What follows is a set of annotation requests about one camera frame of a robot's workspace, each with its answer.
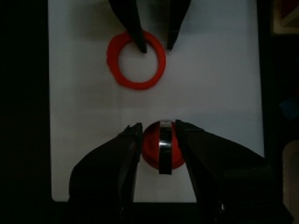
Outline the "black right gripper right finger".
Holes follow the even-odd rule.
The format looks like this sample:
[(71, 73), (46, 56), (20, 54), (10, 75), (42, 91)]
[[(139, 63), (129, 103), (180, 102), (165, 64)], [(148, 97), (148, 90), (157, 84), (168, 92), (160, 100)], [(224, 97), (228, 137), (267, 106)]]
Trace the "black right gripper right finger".
[(188, 122), (175, 122), (175, 134), (200, 224), (292, 224), (265, 159)]

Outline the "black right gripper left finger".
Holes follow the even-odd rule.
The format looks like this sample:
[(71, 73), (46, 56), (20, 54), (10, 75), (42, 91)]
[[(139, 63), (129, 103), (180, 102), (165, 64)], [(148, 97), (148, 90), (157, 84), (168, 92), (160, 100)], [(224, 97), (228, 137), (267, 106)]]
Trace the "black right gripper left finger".
[(127, 224), (133, 203), (143, 125), (127, 126), (75, 165), (68, 224)]

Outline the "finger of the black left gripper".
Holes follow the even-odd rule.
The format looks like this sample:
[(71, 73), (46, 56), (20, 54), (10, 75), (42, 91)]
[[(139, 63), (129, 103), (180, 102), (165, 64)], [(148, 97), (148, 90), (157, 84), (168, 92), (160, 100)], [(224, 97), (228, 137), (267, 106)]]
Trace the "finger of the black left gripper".
[(192, 0), (169, 0), (169, 23), (167, 36), (167, 49), (172, 50), (179, 37), (183, 20)]
[(147, 53), (145, 35), (140, 25), (136, 0), (108, 0), (116, 18), (135, 41), (141, 53)]

